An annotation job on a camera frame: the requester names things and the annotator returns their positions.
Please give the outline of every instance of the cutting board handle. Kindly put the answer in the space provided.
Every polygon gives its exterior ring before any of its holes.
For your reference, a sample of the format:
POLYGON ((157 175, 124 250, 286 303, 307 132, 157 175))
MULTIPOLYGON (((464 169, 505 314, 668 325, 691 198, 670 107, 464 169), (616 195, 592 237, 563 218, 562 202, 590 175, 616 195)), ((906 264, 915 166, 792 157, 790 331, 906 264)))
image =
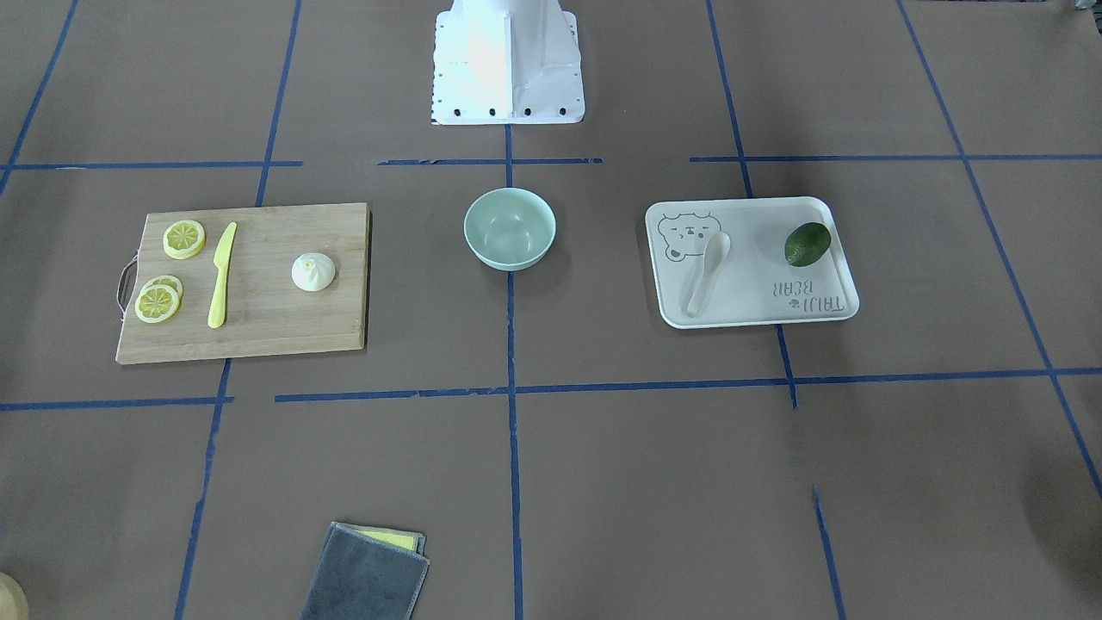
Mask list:
POLYGON ((122 272, 119 273, 119 293, 117 301, 119 302, 119 313, 121 317, 119 320, 127 320, 127 304, 130 303, 130 295, 133 293, 133 275, 131 274, 138 268, 138 250, 134 250, 133 258, 127 265, 122 268, 122 272))

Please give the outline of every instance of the white plastic tray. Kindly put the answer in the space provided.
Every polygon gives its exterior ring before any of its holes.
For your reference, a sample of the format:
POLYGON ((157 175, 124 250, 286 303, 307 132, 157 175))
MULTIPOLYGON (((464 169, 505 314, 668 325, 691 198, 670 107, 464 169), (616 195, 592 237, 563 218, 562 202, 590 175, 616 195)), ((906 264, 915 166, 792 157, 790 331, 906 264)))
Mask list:
POLYGON ((660 202, 647 209, 647 238, 662 319, 702 329, 841 322, 861 304, 830 208, 810 196, 660 202), (802 224, 830 230, 830 249, 807 267, 785 260, 785 240, 802 224), (719 230, 731 251, 695 317, 685 314, 701 254, 719 230))

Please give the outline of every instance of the blue tape line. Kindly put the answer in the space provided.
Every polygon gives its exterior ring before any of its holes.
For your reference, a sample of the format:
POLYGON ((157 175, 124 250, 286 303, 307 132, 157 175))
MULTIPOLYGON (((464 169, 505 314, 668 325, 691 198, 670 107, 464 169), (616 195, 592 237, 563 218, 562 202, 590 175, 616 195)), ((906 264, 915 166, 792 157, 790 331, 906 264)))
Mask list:
POLYGON ((738 117, 735 116, 735 99, 731 95, 731 83, 727 79, 727 64, 723 61, 723 48, 720 46, 720 31, 715 26, 715 10, 712 8, 712 0, 707 3, 707 22, 712 28, 712 44, 715 45, 715 59, 720 63, 720 77, 723 78, 723 94, 727 98, 727 113, 731 116, 731 129, 735 134, 735 150, 738 151, 738 164, 743 170, 743 185, 746 187, 746 197, 754 197, 754 187, 750 185, 750 171, 746 165, 746 151, 743 150, 743 134, 738 130, 738 117))
POLYGON ((526 385, 518 387, 517 394, 562 394, 566 392, 636 392, 646 390, 704 390, 714 388, 763 388, 769 385, 788 385, 788 380, 777 379, 734 379, 714 381, 661 381, 640 383, 580 383, 562 385, 526 385))
POLYGON ((512 126, 505 126, 505 186, 512 186, 512 126))
POLYGON ((930 87, 933 88, 933 95, 937 97, 938 106, 941 108, 941 113, 944 116, 946 123, 949 126, 949 133, 953 138, 957 151, 964 160, 964 168, 968 172, 969 181, 972 183, 972 191, 975 192, 975 197, 980 200, 980 209, 983 211, 983 218, 987 221, 987 228, 991 230, 991 236, 995 241, 995 248, 998 250, 998 255, 1003 260, 1003 267, 1006 269, 1006 274, 1011 278, 1011 283, 1014 286, 1014 293, 1018 297, 1018 303, 1022 305, 1022 312, 1025 314, 1026 323, 1029 325, 1029 331, 1033 334, 1034 342, 1037 345, 1037 351, 1040 353, 1045 368, 1051 371, 1052 363, 1049 361, 1048 352, 1045 350, 1045 344, 1041 342, 1040 334, 1037 331, 1037 325, 1034 323, 1033 314, 1029 312, 1029 305, 1026 303, 1026 297, 1022 291, 1020 284, 1018 283, 1018 278, 1014 273, 1014 267, 1011 265, 1011 259, 1006 253, 1006 248, 1003 247, 1003 240, 998 236, 998 229, 995 227, 995 221, 991 217, 991 211, 987 209, 987 200, 984 199, 983 192, 980 189, 980 182, 975 177, 972 164, 969 163, 969 160, 964 154, 964 145, 961 142, 960 133, 957 131, 957 124, 953 123, 952 116, 949 113, 949 106, 946 105, 946 99, 941 96, 941 88, 938 87, 938 81, 933 77, 933 70, 930 68, 930 63, 926 57, 926 52, 922 51, 922 45, 918 41, 918 34, 915 32, 915 26, 910 22, 910 15, 907 13, 907 9, 903 6, 903 0, 896 0, 896 6, 903 14, 904 23, 907 25, 907 32, 910 33, 910 40, 915 44, 915 50, 918 52, 918 58, 922 63, 922 69, 926 72, 926 77, 930 81, 930 87))
POLYGON ((960 161, 960 155, 746 155, 746 156, 691 156, 692 163, 735 163, 739 161, 960 161))
POLYGON ((34 113, 39 111, 39 104, 42 102, 42 94, 45 93, 46 84, 50 83, 50 76, 54 74, 54 67, 57 66, 57 58, 62 55, 62 47, 65 46, 65 39, 68 37, 69 26, 73 25, 73 15, 76 14, 77 2, 79 0, 73 0, 69 3, 69 10, 65 14, 65 23, 62 25, 62 32, 57 35, 57 43, 54 45, 54 53, 51 54, 50 62, 46 64, 46 70, 42 74, 42 81, 39 83, 39 89, 34 91, 34 98, 31 99, 31 108, 26 111, 26 117, 23 118, 23 127, 20 128, 19 137, 15 138, 15 145, 11 149, 11 156, 8 157, 8 167, 0 175, 0 194, 8 186, 8 180, 11 178, 11 166, 15 165, 15 162, 19 161, 19 152, 23 149, 26 133, 31 130, 31 121, 34 120, 34 113))
MULTIPOLYGON (((507 124, 507 131, 511 134, 511 124, 507 124)), ((509 165, 510 159, 388 159, 380 161, 377 165, 509 165)), ((588 163, 604 163, 599 156, 581 157, 529 157, 512 159, 512 165, 576 165, 588 163)))
POLYGON ((277 403, 314 403, 322 401, 387 401, 395 399, 440 399, 447 396, 490 396, 506 394, 505 388, 461 388, 449 390, 393 390, 386 392, 331 392, 316 394, 280 394, 277 403))
POLYGON ((264 164, 260 167, 260 184, 257 186, 257 203, 264 203, 264 192, 268 189, 268 171, 271 170, 272 153, 276 150, 276 133, 279 130, 279 117, 283 111, 283 93, 287 90, 287 77, 291 73, 291 56, 294 54, 294 37, 299 32, 299 15, 302 13, 302 0, 294 2, 294 15, 291 17, 291 35, 287 40, 287 53, 283 56, 283 73, 279 78, 279 90, 276 91, 276 108, 272 110, 272 123, 268 130, 268 148, 264 150, 264 164))
POLYGON ((1102 153, 1024 153, 1024 154, 987 154, 977 155, 969 154, 965 155, 968 159, 973 161, 1093 161, 1102 159, 1102 153))
POLYGON ((926 53, 922 51, 922 45, 918 41, 918 34, 915 32, 915 26, 910 21, 910 15, 907 14, 907 9, 904 7, 903 0, 896 0, 896 6, 899 8, 904 23, 907 25, 907 31, 910 33, 910 39, 915 43, 915 50, 918 52, 918 57, 922 62, 922 68, 926 70, 926 76, 930 80, 930 86, 933 88, 933 94, 938 99, 938 105, 941 107, 941 113, 946 117, 946 123, 949 126, 949 132, 953 137, 953 143, 957 144, 957 150, 961 153, 961 156, 964 160, 964 168, 968 171, 969 181, 972 183, 972 189, 975 192, 976 199, 980 200, 980 208, 983 210, 983 217, 987 221, 987 227, 991 230, 991 237, 995 241, 995 248, 998 250, 998 255, 1003 260, 1003 267, 1006 269, 1006 274, 1009 276, 1011 284, 1014 286, 1014 294, 1018 297, 1018 304, 1022 306, 1022 313, 1025 315, 1026 324, 1029 326, 1030 334, 1033 334, 1034 342, 1037 346, 1037 352, 1040 355, 1041 361, 1045 363, 1045 369, 1050 376, 1052 389, 1056 391, 1057 399, 1060 401, 1060 406, 1063 409, 1063 415, 1068 421, 1068 425, 1071 427, 1071 434, 1076 439, 1076 445, 1079 447, 1083 465, 1087 466, 1087 471, 1090 474, 1091 481, 1094 483, 1095 492, 1098 492, 1099 498, 1102 499, 1102 482, 1099 480, 1098 469, 1094 467, 1094 459, 1091 458, 1090 450, 1083 442, 1082 434, 1079 432, 1079 423, 1076 422, 1076 416, 1071 413, 1071 407, 1068 405, 1068 401, 1063 395, 1063 390, 1060 388, 1060 382, 1057 379, 1055 370, 1052 369, 1052 362, 1048 357, 1048 351, 1045 349, 1045 342, 1040 338, 1040 331, 1037 329, 1036 322, 1034 322, 1033 313, 1029 312, 1029 304, 1026 303, 1025 293, 1023 292, 1018 278, 1014 272, 1014 267, 1011 264, 1011 259, 1006 253, 1006 248, 1003 246, 1003 240, 998 235, 998 228, 995 226, 995 220, 992 218, 991 210, 987 208, 987 200, 983 197, 983 191, 980 188, 980 181, 975 176, 975 171, 972 170, 972 163, 964 155, 964 145, 961 142, 960 134, 957 132, 957 126, 953 123, 953 119, 949 113, 949 107, 946 105, 946 100, 941 96, 941 89, 938 88, 938 83, 933 78, 933 72, 930 69, 930 63, 927 61, 926 53))
POLYGON ((830 532, 827 530, 827 519, 823 516, 823 505, 819 498, 819 486, 814 488, 815 520, 819 521, 819 536, 823 542, 823 555, 827 557, 827 570, 830 573, 830 586, 834 590, 834 608, 838 620, 845 620, 845 603, 842 602, 842 586, 838 580, 838 567, 834 565, 834 550, 830 544, 830 532))
POLYGON ((575 156, 575 157, 533 157, 533 159, 515 159, 512 160, 514 165, 579 165, 588 163, 604 163, 605 160, 599 156, 575 156))
POLYGON ((505 165, 504 159, 388 159, 378 165, 505 165))
POLYGON ((1094 467, 1094 459, 1091 458, 1091 452, 1087 448, 1083 434, 1079 431, 1079 423, 1076 422, 1076 416, 1071 413, 1071 406, 1068 405, 1068 399, 1063 395, 1063 389, 1060 387, 1059 379, 1057 379, 1055 373, 1049 379, 1052 382, 1052 389, 1056 390, 1056 398, 1060 401, 1060 407, 1063 410, 1063 417, 1067 418, 1068 426, 1071 427, 1071 435, 1076 438, 1076 446, 1079 447, 1079 454, 1083 457, 1083 464, 1087 465, 1087 472, 1094 485, 1094 492, 1098 493, 1099 499, 1102 499, 1102 479, 1099 478, 1098 468, 1094 467))
POLYGON ((1022 154, 882 154, 882 155, 702 155, 690 156, 691 163, 738 163, 770 161, 1094 161, 1102 160, 1099 153, 1022 153, 1022 154))
POLYGON ((820 378, 796 378, 793 381, 802 385, 830 385, 846 383, 893 383, 908 381, 968 381, 982 379, 1011 379, 1048 377, 1046 370, 1024 371, 976 371, 964 373, 909 373, 886 376, 842 376, 820 378))
POLYGON ((214 440, 222 426, 222 407, 226 400, 226 385, 229 383, 229 367, 233 360, 227 359, 222 368, 222 380, 218 382, 218 398, 210 416, 210 435, 207 437, 206 460, 203 466, 203 492, 195 502, 195 514, 192 518, 192 533, 187 539, 187 555, 184 557, 184 573, 180 577, 180 592, 176 595, 175 620, 183 620, 184 607, 187 603, 187 590, 192 584, 192 567, 195 565, 195 550, 199 543, 199 527, 203 525, 203 511, 206 508, 206 494, 210 488, 210 468, 214 466, 214 440))
POLYGON ((302 160, 280 161, 134 161, 134 162, 95 162, 95 163, 18 163, 12 170, 160 170, 186 167, 295 167, 303 164, 302 160))
MULTIPOLYGON (((233 396, 223 399, 226 403, 233 396)), ((218 398, 197 399, 132 399, 127 401, 57 401, 51 403, 0 403, 0 412, 56 412, 65 410, 126 410, 132 407, 170 407, 174 405, 214 405, 218 398)))
POLYGON ((1102 368, 1085 368, 1085 369, 1055 369, 1052 374, 1057 377, 1063 376, 1102 376, 1102 368))
POLYGON ((785 328, 777 324, 777 345, 780 346, 780 359, 785 363, 785 379, 788 381, 788 394, 792 399, 792 409, 799 409, 800 399, 796 395, 796 381, 792 379, 792 362, 788 359, 788 346, 785 344, 785 328))
MULTIPOLYGON (((634 392, 647 390, 710 390, 722 388, 764 388, 784 385, 833 385, 851 383, 893 383, 893 382, 922 382, 922 381, 975 381, 994 379, 1015 378, 1042 378, 1049 376, 1073 377, 1073 376, 1102 376, 1102 368, 1079 368, 1079 369, 1057 369, 1049 372, 1045 369, 1016 370, 1016 371, 973 371, 960 373, 906 373, 906 374, 882 374, 882 376, 836 376, 836 377, 785 377, 774 379, 741 379, 741 380, 713 380, 713 381, 667 381, 667 382, 640 382, 640 383, 592 383, 592 384, 549 384, 549 385, 527 385, 517 387, 517 394, 560 394, 570 392, 634 392)), ((458 398, 458 396, 496 396, 508 394, 507 387, 499 388, 458 388, 444 390, 397 390, 381 392, 332 392, 316 394, 280 394, 276 396, 277 403, 309 403, 325 401, 374 401, 395 399, 433 399, 433 398, 458 398)), ((165 404, 180 404, 177 401, 168 401, 165 404)), ((214 399, 195 399, 194 403, 185 404, 210 404, 214 399)), ((233 402, 233 398, 227 398, 227 403, 233 402)), ((134 405, 126 406, 149 406, 149 403, 160 404, 161 401, 141 402, 134 401, 134 405)), ((34 404, 0 405, 0 411, 7 407, 32 409, 34 404)), ((37 409, 63 409, 42 406, 37 409)))
POLYGON ((520 543, 520 457, 517 440, 517 365, 516 333, 514 331, 514 278, 509 271, 507 279, 506 318, 509 326, 508 372, 509 372, 509 472, 512 488, 512 603, 516 620, 525 618, 525 578, 521 563, 520 543))

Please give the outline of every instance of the ceramic spoon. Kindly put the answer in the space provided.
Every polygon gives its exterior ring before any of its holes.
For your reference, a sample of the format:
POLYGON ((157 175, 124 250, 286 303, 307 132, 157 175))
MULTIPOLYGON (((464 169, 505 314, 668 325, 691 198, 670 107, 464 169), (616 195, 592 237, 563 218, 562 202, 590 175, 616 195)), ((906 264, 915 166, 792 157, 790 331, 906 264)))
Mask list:
POLYGON ((720 231, 707 239, 707 244, 704 246, 704 268, 700 273, 700 280, 696 282, 695 287, 693 287, 692 295, 689 297, 689 304, 685 306, 685 315, 695 317, 700 314, 704 296, 707 295, 707 291, 712 287, 712 281, 715 279, 715 272, 720 270, 720 265, 723 264, 723 259, 727 257, 728 251, 731 251, 731 235, 720 231))

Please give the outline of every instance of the wooden cutting board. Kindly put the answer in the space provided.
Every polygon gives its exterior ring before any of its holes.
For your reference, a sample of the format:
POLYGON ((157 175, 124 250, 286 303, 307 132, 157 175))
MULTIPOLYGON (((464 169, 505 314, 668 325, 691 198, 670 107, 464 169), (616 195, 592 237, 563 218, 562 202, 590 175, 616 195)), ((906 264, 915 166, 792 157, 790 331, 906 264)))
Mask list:
POLYGON ((145 217, 134 291, 126 308, 116 361, 120 365, 179 362, 347 351, 364 348, 370 211, 366 203, 263 206, 151 213, 145 217), (192 258, 164 253, 162 236, 180 219, 206 230, 206 244, 192 258), (226 294, 226 324, 207 327, 214 293, 214 252, 223 230, 237 221, 226 294), (326 253, 337 274, 317 292, 291 281, 291 264, 307 251, 326 253), (161 324, 134 315, 138 289, 170 274, 183 282, 179 313, 161 324))

